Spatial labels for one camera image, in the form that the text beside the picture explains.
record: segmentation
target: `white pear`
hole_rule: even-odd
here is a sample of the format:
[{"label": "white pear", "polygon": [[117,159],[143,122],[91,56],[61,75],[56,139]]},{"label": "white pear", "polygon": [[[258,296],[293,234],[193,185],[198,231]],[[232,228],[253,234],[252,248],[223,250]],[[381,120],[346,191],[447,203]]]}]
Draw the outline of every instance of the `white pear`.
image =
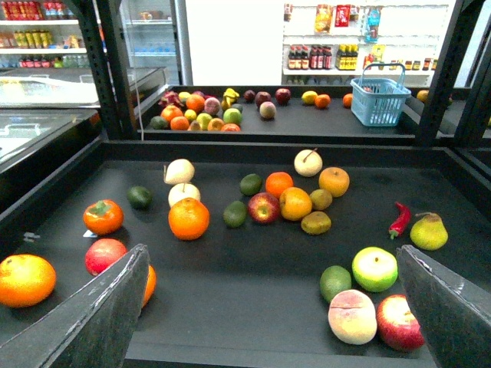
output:
[{"label": "white pear", "polygon": [[172,186],[181,182],[190,182],[194,177],[194,166],[187,159],[175,159],[163,167],[163,182]]},{"label": "white pear", "polygon": [[181,199],[189,197],[200,201],[201,193],[199,193],[199,189],[190,182],[180,182],[173,186],[169,191],[169,207],[172,207]]},{"label": "white pear", "polygon": [[298,174],[311,177],[321,171],[322,158],[315,152],[315,149],[304,149],[297,154],[293,164]]}]

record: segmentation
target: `refrigerator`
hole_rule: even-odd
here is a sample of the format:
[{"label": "refrigerator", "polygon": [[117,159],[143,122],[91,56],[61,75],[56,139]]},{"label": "refrigerator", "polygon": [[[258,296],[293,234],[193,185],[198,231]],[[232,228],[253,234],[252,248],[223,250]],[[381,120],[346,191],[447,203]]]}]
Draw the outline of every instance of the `refrigerator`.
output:
[{"label": "refrigerator", "polygon": [[174,7],[171,0],[123,0],[120,16],[130,67],[165,67],[167,84],[179,85],[183,79]]}]

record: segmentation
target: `blue basket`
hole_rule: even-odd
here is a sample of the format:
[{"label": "blue basket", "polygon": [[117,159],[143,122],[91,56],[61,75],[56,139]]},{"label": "blue basket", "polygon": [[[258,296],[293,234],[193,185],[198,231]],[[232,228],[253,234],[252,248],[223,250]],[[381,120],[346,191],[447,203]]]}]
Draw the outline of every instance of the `blue basket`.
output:
[{"label": "blue basket", "polygon": [[[387,78],[364,78],[369,67],[398,66],[402,68],[396,82]],[[410,90],[403,86],[406,68],[400,63],[368,65],[360,78],[351,81],[353,101],[351,111],[366,127],[395,127]]]}]

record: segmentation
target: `red chili pepper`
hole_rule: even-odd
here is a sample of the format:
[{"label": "red chili pepper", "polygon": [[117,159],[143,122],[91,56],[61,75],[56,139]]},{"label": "red chili pepper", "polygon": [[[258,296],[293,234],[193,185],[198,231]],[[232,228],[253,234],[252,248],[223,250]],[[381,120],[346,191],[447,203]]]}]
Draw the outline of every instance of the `red chili pepper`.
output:
[{"label": "red chili pepper", "polygon": [[396,207],[399,209],[399,217],[397,217],[396,221],[389,228],[391,239],[401,235],[411,220],[411,212],[408,207],[399,202],[396,202]]}]

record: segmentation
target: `white wall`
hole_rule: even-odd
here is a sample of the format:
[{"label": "white wall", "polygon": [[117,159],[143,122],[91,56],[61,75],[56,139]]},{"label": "white wall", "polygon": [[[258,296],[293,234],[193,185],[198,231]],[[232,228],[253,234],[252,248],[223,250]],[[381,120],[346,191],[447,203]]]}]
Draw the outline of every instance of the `white wall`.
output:
[{"label": "white wall", "polygon": [[193,84],[281,84],[283,4],[186,0]]},{"label": "white wall", "polygon": [[473,36],[470,39],[466,56],[462,61],[460,72],[457,75],[455,87],[466,86],[467,77],[469,76],[469,69],[473,66],[474,58],[476,57],[477,48],[479,47],[481,38],[483,37],[483,32],[485,30],[489,17],[491,17],[491,0],[486,0],[483,4],[483,10],[481,10],[479,19],[477,20],[476,28],[474,28]]}]

